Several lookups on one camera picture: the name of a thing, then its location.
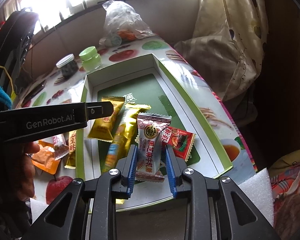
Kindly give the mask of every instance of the hand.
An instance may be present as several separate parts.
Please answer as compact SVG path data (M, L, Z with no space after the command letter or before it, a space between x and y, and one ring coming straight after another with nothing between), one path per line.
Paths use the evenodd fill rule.
M40 147L37 143L10 144L6 145L7 151L12 152L16 159L7 159L6 169L8 179L12 186L16 186L15 192L21 201L26 201L34 196L34 175L35 169L31 158L26 154L37 153Z

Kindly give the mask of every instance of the jar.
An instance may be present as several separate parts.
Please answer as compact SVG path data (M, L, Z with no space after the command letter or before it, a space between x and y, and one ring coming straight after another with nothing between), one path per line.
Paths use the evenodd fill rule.
M82 67L85 71L90 72L101 65L101 56L98 53L96 47L88 47L83 50L79 57L82 60Z
M59 60L56 66L60 69L61 74L65 79L71 78L79 69L73 54L69 54Z

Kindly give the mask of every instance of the white jar lid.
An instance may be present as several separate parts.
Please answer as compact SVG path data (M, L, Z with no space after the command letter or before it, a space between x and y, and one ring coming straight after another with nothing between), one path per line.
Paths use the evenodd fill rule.
M64 65L68 64L69 62L71 62L73 60L74 60L74 55L73 54L69 54L69 55L65 56L64 58L62 58L61 60L59 60L56 63L56 66L57 66L57 68L61 68Z

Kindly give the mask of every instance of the blue gripper pad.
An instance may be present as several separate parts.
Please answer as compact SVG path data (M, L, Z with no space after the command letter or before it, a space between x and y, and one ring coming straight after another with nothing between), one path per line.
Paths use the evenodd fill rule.
M127 186L127 194L129 198L133 192L134 181L136 178L136 171L137 171L137 156L138 156L138 147L135 147L133 150L133 156L131 160L131 165L128 174L128 186Z
M168 175L170 192L172 193L173 197L175 198L177 196L176 175L173 170L169 151L167 151L167 150L166 150L166 170L167 170L167 175Z

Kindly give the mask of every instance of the jar with dark contents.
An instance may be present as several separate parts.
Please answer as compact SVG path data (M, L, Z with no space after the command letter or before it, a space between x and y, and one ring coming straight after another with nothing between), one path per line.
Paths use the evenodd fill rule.
M79 69L73 54L69 54L59 60L56 66L60 69L61 74L65 79L71 78Z

